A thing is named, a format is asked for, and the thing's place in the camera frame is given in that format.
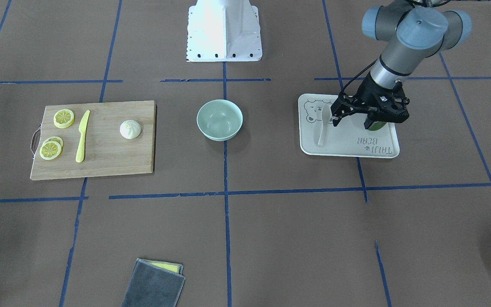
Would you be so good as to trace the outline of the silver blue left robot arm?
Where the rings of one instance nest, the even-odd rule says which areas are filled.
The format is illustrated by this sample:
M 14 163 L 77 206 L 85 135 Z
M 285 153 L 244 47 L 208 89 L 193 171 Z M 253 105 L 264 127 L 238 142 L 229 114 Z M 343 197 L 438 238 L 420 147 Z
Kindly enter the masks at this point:
M 380 56 L 362 70 L 366 74 L 357 92 L 350 96 L 341 89 L 331 106 L 331 121 L 363 113 L 366 130 L 385 124 L 401 124 L 409 118 L 409 98 L 403 90 L 407 80 L 425 59 L 464 42 L 472 31 L 465 11 L 439 12 L 445 0 L 394 0 L 373 6 L 363 16 L 366 37 L 387 43 Z

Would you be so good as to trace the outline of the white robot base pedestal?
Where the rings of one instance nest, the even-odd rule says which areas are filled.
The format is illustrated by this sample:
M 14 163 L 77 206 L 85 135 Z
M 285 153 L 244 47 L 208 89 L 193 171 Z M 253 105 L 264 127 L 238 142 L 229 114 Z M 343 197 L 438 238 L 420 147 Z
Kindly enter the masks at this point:
M 198 0 L 188 8 L 188 62 L 263 58 L 259 10 L 249 0 Z

